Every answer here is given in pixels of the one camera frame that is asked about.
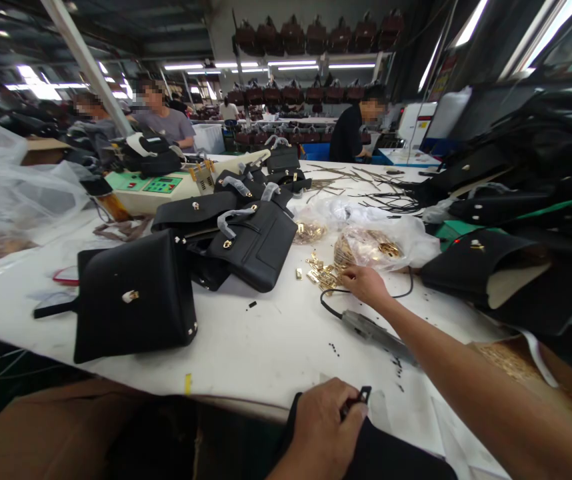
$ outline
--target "green panel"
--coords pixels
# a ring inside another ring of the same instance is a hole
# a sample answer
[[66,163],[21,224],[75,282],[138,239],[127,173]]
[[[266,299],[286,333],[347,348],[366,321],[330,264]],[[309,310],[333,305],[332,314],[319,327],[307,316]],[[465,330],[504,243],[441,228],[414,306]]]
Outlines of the green panel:
[[155,193],[172,193],[173,190],[179,185],[183,179],[174,177],[155,177],[144,188],[144,191],[151,191]]

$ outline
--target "cardboard box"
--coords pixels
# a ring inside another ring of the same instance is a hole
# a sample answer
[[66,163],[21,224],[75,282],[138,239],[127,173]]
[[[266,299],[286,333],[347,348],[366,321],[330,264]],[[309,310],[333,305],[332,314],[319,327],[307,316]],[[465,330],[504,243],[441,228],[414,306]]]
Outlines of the cardboard box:
[[0,413],[0,480],[94,480],[124,424],[152,395],[104,379],[16,398]]
[[28,152],[21,161],[22,166],[56,165],[64,158],[66,150],[71,146],[56,139],[28,137]]

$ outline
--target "metal piece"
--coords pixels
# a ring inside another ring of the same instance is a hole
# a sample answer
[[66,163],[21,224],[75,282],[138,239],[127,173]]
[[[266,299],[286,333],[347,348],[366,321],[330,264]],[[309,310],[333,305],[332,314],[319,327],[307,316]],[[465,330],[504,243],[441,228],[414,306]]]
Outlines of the metal piece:
[[188,95],[188,100],[191,101],[191,105],[193,106],[193,111],[196,112],[197,108],[195,108],[195,103],[193,102],[193,94],[191,93],[191,88],[188,86],[188,80],[186,79],[186,73],[184,70],[181,71],[181,76],[184,78],[184,88],[186,88],[186,94]]
[[95,93],[101,99],[104,108],[115,122],[117,130],[119,130],[122,136],[128,137],[133,133],[133,128],[117,104],[117,99],[113,96],[106,80],[104,80],[104,75],[100,72],[97,62],[81,38],[81,34],[68,10],[66,10],[61,0],[41,0],[41,2],[51,16],[57,30],[64,37],[66,45],[68,45],[75,60],[77,60],[82,71],[86,74],[86,78],[88,78]]
[[384,348],[388,348],[395,356],[403,358],[412,365],[418,366],[417,360],[409,348],[394,335],[388,333],[384,328],[370,320],[364,315],[346,310],[341,314],[341,320],[351,330],[368,341],[379,343]]

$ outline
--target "white table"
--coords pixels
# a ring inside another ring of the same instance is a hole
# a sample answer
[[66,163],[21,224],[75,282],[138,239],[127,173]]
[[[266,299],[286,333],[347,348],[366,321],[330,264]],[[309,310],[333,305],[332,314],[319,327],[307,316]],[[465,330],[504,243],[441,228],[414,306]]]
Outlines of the white table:
[[[304,161],[302,170],[314,170],[311,165],[349,168]],[[359,167],[378,173],[387,169]],[[407,172],[405,180],[423,180],[416,168],[403,170]],[[307,175],[314,179],[336,177],[322,171]],[[349,188],[345,195],[374,191],[370,184],[352,180],[334,186]],[[292,200],[289,207],[305,204],[311,195]],[[324,197],[333,195],[322,192],[316,199]],[[73,365],[75,314],[34,320],[31,312],[38,304],[36,297],[65,290],[51,280],[55,270],[74,265],[79,250],[98,248],[103,240],[94,237],[92,230],[99,224],[94,209],[84,211],[70,224],[53,230],[42,247],[0,260],[0,341]],[[316,245],[292,246],[270,293],[258,293],[234,276],[218,292],[194,285],[199,332],[188,347],[98,359],[76,366],[157,395],[200,395],[215,402],[226,399],[229,405],[240,401],[238,406],[246,410],[279,419],[286,418],[298,391],[338,376],[358,388],[373,387],[370,416],[380,429],[444,455],[433,406],[434,401],[443,400],[425,374],[403,364],[401,378],[397,378],[390,353],[366,343],[328,314],[319,302],[321,290],[316,285],[307,278],[295,279],[296,268],[302,268],[304,274],[308,271],[305,259],[312,251],[322,261],[332,261],[336,237],[332,233]],[[392,295],[409,288],[409,277],[403,273],[385,275],[385,281]],[[250,308],[254,301],[257,305]],[[335,294],[328,302],[338,311],[350,308],[391,330],[376,312],[349,294]],[[464,302],[425,288],[418,278],[412,294],[400,302],[462,342],[504,337],[502,330],[483,320]]]

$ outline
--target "gray t-shirt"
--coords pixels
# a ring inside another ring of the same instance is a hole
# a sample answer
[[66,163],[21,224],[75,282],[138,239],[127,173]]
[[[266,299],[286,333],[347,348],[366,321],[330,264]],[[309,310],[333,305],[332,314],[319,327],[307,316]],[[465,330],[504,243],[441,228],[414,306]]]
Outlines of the gray t-shirt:
[[[164,136],[169,143],[195,136],[193,124],[182,112],[169,109],[167,117],[160,117],[150,110],[140,111],[133,115],[135,120]],[[185,153],[195,153],[195,148],[182,149]]]

